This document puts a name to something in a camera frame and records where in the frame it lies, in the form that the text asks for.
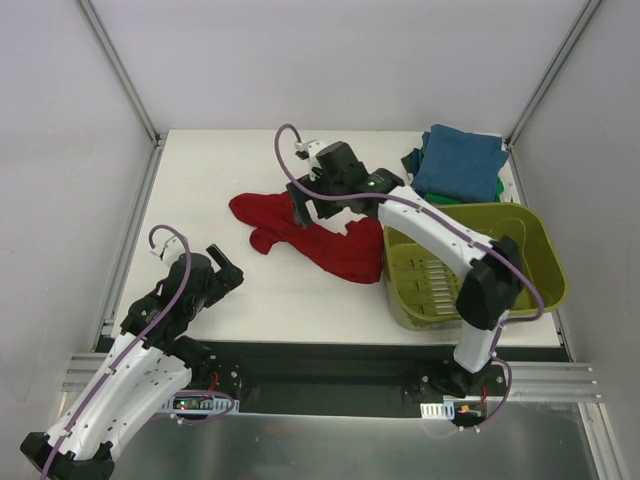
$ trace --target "folded red towel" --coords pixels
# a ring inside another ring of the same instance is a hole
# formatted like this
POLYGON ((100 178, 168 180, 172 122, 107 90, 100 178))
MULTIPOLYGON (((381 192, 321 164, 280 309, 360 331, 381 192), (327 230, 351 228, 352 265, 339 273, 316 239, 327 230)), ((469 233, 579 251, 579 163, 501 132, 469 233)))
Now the folded red towel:
POLYGON ((257 227, 249 241, 262 254, 278 242, 290 243, 329 273, 355 283, 376 283, 382 272, 384 241, 378 222, 363 218, 347 224, 347 235, 320 225, 302 228, 293 219, 287 192, 275 195, 243 193, 229 202, 238 220, 257 227))

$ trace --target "olive green basket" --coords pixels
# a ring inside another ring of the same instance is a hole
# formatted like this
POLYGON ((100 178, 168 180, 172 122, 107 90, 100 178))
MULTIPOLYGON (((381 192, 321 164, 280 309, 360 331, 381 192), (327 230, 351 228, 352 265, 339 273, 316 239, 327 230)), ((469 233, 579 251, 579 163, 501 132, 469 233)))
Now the olive green basket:
MULTIPOLYGON (((440 209, 463 225, 499 239, 508 235, 520 245, 522 270, 544 300, 545 312, 556 310, 567 295, 567 282, 542 221, 516 203, 448 205, 440 209)), ((411 238, 384 229, 384 278, 389 309, 411 330, 460 320, 455 302, 462 282, 435 255, 411 238)), ((511 316, 533 315, 536 302, 524 289, 511 316)))

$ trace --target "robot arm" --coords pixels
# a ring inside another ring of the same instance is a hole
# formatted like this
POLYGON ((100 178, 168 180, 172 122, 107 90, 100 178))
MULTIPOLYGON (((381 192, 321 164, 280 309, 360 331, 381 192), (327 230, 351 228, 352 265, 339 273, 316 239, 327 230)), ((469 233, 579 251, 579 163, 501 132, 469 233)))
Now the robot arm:
POLYGON ((296 155, 310 166, 309 174, 298 183, 311 193, 324 196, 309 195, 295 182, 287 185, 299 225, 311 225, 308 201, 313 202, 319 218, 350 208, 411 237, 463 281, 456 301, 463 318, 460 341, 453 361, 442 372, 430 375, 429 382, 445 394, 464 397, 482 382, 491 364, 500 323, 508 317, 522 291, 518 278, 488 251, 498 253, 520 269, 517 243, 506 236, 496 241, 461 225, 388 170, 369 173, 347 143, 327 146, 317 140, 299 141, 295 148, 296 155))
POLYGON ((22 443, 22 452, 39 471, 57 447, 47 472, 50 478, 109 478, 124 447, 167 399, 192 381, 206 381, 214 371, 215 357, 209 349, 183 334, 202 308, 212 306, 243 282, 242 270, 215 245, 207 252, 220 269, 214 271, 206 256, 191 254, 189 279, 179 300, 145 340, 136 343, 122 363, 113 367, 114 359, 176 293, 187 266, 178 245, 177 239, 170 239, 159 252, 170 264, 169 275, 131 305, 121 334, 69 411, 46 433, 30 433, 22 443), (78 412, 70 427, 70 419, 78 412))

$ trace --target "white wall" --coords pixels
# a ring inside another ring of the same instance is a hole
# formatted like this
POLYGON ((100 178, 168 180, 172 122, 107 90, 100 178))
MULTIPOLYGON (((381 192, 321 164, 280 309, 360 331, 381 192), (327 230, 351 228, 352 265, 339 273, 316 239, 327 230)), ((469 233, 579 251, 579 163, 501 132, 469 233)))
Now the white wall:
POLYGON ((171 128, 509 133, 585 0, 95 0, 171 128))
POLYGON ((569 274, 578 360, 607 391, 631 472, 640 472, 640 3, 605 2, 516 145, 533 207, 569 274))
POLYGON ((150 152, 70 0, 0 2, 0 478, 95 335, 150 152))

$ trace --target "white table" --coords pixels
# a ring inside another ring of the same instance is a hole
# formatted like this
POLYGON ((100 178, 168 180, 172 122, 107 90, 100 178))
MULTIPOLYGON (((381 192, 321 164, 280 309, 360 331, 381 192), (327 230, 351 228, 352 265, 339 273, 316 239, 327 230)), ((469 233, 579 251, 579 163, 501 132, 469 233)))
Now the white table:
MULTIPOLYGON (((302 131, 305 139, 348 142, 369 170, 385 167, 403 177, 400 158, 421 145, 419 132, 302 131)), ((245 282, 189 326, 199 340, 441 345, 457 342, 458 329, 414 332, 389 313, 382 283, 357 285, 334 277, 286 243, 261 255, 249 244, 252 227, 238 221, 228 203, 244 192, 279 193, 287 179, 273 154, 273 131, 172 130, 160 161, 112 335, 129 305, 164 278, 167 268, 154 257, 147 233, 169 224, 204 253, 216 243, 244 270, 245 282)), ((283 154, 292 170, 306 173, 293 155, 293 136, 283 136, 283 154)), ((517 201, 509 167, 501 172, 507 198, 517 201)), ((328 223, 339 230, 351 213, 328 223)), ((157 241, 169 237, 158 232, 157 241)), ((551 315, 510 326, 503 346, 558 346, 551 315)))

